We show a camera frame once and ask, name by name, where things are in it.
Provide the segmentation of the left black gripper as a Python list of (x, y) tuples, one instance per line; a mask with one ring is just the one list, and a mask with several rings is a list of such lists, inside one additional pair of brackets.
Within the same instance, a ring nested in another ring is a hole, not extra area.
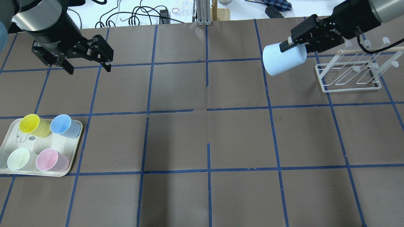
[(17, 3), (13, 19), (32, 36), (31, 51), (46, 66), (54, 65), (73, 75), (68, 59), (83, 58), (99, 63), (110, 73), (112, 47), (99, 34), (85, 38), (67, 10), (67, 3)]

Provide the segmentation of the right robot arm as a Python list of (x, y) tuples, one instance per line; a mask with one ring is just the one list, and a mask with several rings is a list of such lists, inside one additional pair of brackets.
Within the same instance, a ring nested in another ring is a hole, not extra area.
[(305, 45), (307, 53), (322, 53), (359, 37), (403, 15), (402, 0), (346, 0), (324, 19), (311, 15), (291, 30), (291, 36), (279, 44), (282, 53)]

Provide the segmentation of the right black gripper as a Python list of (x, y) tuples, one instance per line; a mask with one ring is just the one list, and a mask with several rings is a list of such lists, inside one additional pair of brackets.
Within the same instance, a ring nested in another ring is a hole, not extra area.
[(279, 48), (284, 53), (302, 44), (307, 53), (322, 53), (380, 25), (368, 0), (346, 0), (335, 6), (329, 17), (309, 16), (291, 30), (291, 36)]

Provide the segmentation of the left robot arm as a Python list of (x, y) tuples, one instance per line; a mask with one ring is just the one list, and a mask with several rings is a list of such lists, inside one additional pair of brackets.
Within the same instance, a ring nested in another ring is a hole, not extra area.
[(114, 50), (99, 34), (85, 38), (68, 15), (68, 7), (68, 0), (2, 0), (1, 50), (14, 21), (32, 36), (31, 50), (46, 66), (60, 67), (72, 75), (74, 67), (68, 59), (83, 58), (110, 72)]

